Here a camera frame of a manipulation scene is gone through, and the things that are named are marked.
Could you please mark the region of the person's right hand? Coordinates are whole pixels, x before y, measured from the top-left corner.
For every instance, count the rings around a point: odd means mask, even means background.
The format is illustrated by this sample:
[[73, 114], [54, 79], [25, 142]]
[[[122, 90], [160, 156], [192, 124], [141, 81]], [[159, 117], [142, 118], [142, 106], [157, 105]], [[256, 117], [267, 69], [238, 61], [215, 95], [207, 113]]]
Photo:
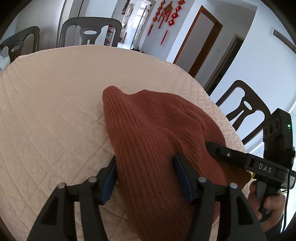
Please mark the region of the person's right hand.
[[[249, 187], [250, 193], [248, 195], [248, 201], [253, 208], [258, 220], [262, 219], [262, 214], [259, 211], [260, 203], [257, 200], [255, 192], [257, 191], [257, 183], [253, 181]], [[263, 203], [265, 209], [271, 210], [270, 217], [261, 223], [261, 227], [264, 232], [267, 232], [274, 228], [280, 221], [283, 216], [285, 209], [286, 197], [280, 192], [278, 195], [266, 197]]]

